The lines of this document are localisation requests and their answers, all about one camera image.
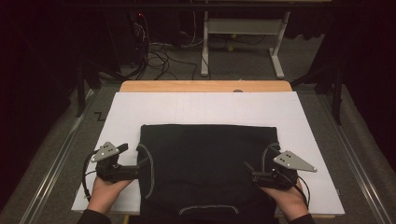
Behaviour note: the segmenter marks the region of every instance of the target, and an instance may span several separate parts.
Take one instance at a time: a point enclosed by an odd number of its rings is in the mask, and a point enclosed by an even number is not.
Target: left hand
[[[92,196],[87,208],[102,214],[107,213],[113,203],[118,199],[120,193],[132,181],[122,180],[117,183],[110,183],[97,176],[93,182]]]

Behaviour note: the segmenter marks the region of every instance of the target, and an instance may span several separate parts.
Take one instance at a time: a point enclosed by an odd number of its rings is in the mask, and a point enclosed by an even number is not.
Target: black sleeve
[[[315,224],[311,214],[294,219],[290,224]]]
[[[77,224],[111,224],[110,218],[102,213],[85,209]]]

